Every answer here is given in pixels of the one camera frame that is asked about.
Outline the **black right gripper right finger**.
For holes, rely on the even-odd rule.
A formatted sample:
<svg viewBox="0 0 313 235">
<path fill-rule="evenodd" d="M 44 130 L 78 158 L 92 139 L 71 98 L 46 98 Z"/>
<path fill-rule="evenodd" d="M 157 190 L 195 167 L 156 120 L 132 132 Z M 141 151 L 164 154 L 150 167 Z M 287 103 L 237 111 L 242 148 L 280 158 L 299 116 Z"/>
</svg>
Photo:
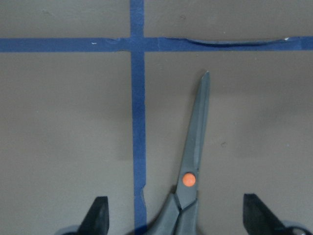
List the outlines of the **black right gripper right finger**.
<svg viewBox="0 0 313 235">
<path fill-rule="evenodd" d="M 249 235 L 293 234 L 254 193 L 244 194 L 243 225 Z"/>
</svg>

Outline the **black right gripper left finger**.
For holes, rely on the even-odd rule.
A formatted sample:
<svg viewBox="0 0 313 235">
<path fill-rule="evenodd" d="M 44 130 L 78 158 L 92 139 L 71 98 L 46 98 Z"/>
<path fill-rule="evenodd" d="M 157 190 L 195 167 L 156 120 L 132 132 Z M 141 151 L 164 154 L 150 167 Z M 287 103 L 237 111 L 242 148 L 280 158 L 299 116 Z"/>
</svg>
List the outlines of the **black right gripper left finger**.
<svg viewBox="0 0 313 235">
<path fill-rule="evenodd" d="M 78 235 L 107 235 L 109 231 L 109 204 L 107 196 L 96 197 L 84 220 Z"/>
</svg>

